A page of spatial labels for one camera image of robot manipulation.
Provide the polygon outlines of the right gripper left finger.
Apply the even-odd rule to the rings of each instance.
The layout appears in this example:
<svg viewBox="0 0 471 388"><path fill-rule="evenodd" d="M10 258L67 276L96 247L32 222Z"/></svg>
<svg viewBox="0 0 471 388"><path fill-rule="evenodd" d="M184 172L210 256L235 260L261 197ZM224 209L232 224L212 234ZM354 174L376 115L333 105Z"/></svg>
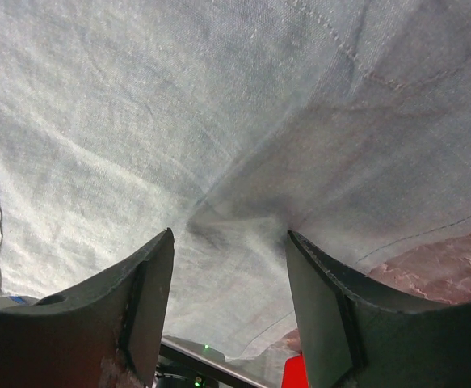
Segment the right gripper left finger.
<svg viewBox="0 0 471 388"><path fill-rule="evenodd" d="M0 387L151 386L174 252L164 230L73 287L0 309Z"/></svg>

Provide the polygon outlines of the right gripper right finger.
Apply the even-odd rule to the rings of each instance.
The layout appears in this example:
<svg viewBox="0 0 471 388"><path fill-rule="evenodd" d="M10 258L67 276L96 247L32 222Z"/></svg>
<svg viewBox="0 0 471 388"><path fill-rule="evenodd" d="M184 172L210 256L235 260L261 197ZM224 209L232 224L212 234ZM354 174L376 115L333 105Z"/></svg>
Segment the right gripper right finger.
<svg viewBox="0 0 471 388"><path fill-rule="evenodd" d="M288 279L312 387L471 387L471 302L384 285L294 231Z"/></svg>

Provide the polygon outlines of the grey shirt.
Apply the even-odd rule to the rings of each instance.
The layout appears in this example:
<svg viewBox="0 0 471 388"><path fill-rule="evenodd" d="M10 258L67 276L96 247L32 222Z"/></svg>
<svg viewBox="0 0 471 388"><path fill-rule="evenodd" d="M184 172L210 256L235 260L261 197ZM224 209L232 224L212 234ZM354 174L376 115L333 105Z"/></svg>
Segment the grey shirt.
<svg viewBox="0 0 471 388"><path fill-rule="evenodd" d="M171 228L165 332L296 325L289 230L471 300L471 1L0 1L0 296Z"/></svg>

